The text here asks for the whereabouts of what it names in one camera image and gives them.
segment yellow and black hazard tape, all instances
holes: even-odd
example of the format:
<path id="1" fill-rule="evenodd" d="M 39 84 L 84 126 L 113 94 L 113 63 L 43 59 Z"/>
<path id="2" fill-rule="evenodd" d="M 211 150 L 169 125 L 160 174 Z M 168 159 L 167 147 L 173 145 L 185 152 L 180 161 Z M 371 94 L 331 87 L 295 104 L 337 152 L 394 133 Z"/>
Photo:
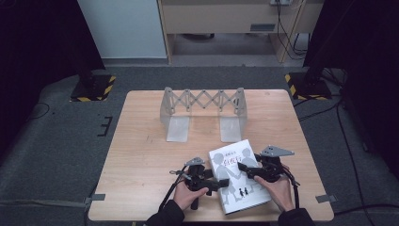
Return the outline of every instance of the yellow and black hazard tape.
<path id="1" fill-rule="evenodd" d="M 291 79 L 290 74 L 285 74 L 285 81 L 287 81 L 288 87 L 291 91 L 291 95 L 293 96 L 294 100 L 327 100 L 327 97 L 324 95 L 302 95 L 298 94 L 295 88 L 295 85 L 293 83 L 293 80 Z"/>
<path id="2" fill-rule="evenodd" d="M 108 83 L 106 85 L 106 88 L 104 90 L 104 94 L 103 95 L 97 96 L 97 97 L 84 97 L 84 96 L 82 96 L 82 97 L 77 97 L 77 98 L 71 98 L 71 101 L 72 102 L 104 101 L 108 97 L 108 94 L 109 94 L 109 92 L 112 89 L 112 86 L 114 86 L 114 81 L 115 81 L 116 78 L 117 77 L 114 76 L 114 75 L 109 78 L 109 81 L 108 81 Z"/>

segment white wall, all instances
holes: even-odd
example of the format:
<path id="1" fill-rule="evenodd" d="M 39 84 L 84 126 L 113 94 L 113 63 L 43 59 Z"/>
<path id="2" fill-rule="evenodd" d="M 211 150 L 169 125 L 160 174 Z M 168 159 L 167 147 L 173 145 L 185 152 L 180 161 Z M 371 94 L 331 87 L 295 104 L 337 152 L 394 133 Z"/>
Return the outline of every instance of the white wall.
<path id="1" fill-rule="evenodd" d="M 78 0 L 102 58 L 167 58 L 156 0 Z"/>

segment power outlet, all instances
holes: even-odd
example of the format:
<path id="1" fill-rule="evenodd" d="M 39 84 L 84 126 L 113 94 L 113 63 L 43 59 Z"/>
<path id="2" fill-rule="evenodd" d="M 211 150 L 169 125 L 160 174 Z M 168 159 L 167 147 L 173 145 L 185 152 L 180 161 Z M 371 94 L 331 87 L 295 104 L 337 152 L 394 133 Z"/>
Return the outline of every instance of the power outlet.
<path id="1" fill-rule="evenodd" d="M 270 0 L 271 6 L 290 6 L 293 3 L 293 0 Z"/>

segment desk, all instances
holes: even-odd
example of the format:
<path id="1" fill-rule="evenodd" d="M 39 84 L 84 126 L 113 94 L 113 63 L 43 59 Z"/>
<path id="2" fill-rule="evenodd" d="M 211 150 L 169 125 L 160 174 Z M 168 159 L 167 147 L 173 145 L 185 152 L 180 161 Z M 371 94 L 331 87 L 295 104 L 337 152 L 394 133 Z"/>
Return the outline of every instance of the desk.
<path id="1" fill-rule="evenodd" d="M 146 220 L 157 212 L 176 179 L 170 170 L 180 170 L 196 156 L 204 159 L 209 169 L 208 152 L 229 144 L 220 141 L 218 118 L 209 114 L 208 108 L 192 117 L 186 143 L 166 142 L 166 131 L 159 119 L 163 94 L 161 90 L 127 94 L 95 192 L 105 194 L 105 199 L 93 201 L 88 213 L 91 220 Z M 288 92 L 248 89 L 245 95 L 247 126 L 243 139 L 249 140 L 256 153 L 269 144 L 295 151 L 295 155 L 282 157 L 281 162 L 290 167 L 301 184 L 300 205 L 308 209 L 314 220 L 332 220 L 329 202 L 318 203 L 315 199 L 326 191 Z M 219 197 L 213 192 L 212 196 L 200 198 L 197 211 L 187 209 L 184 213 L 185 221 L 276 221 L 280 211 L 269 202 L 225 216 Z"/>
<path id="2" fill-rule="evenodd" d="M 158 0 L 158 6 L 169 62 L 174 36 L 184 33 L 267 33 L 283 62 L 294 34 L 312 32 L 323 1 L 293 0 L 291 6 L 281 6 L 280 13 L 270 0 Z"/>

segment book cover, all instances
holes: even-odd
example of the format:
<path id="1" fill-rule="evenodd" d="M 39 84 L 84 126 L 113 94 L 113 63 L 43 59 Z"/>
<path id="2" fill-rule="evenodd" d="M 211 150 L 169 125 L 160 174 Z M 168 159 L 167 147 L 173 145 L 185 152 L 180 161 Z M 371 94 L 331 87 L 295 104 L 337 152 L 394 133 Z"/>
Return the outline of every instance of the book cover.
<path id="1" fill-rule="evenodd" d="M 242 211 L 271 200 L 266 188 L 238 169 L 237 163 L 259 167 L 249 141 L 242 140 L 209 152 L 214 177 L 219 181 L 230 179 L 228 187 L 218 190 L 226 215 Z"/>

